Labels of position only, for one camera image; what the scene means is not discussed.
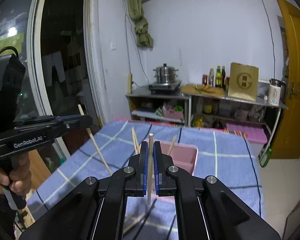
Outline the person's left hand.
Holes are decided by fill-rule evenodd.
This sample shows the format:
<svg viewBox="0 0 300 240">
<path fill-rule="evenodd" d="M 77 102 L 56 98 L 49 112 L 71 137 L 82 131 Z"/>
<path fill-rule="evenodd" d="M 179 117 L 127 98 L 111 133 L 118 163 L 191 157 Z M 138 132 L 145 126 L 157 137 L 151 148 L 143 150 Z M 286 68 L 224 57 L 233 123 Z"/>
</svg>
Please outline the person's left hand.
<svg viewBox="0 0 300 240">
<path fill-rule="evenodd" d="M 17 160 L 17 166 L 9 175 L 0 168 L 0 194 L 4 194 L 2 185 L 9 186 L 10 189 L 19 196 L 25 196 L 29 193 L 31 189 L 29 153 L 23 153 Z"/>
</svg>

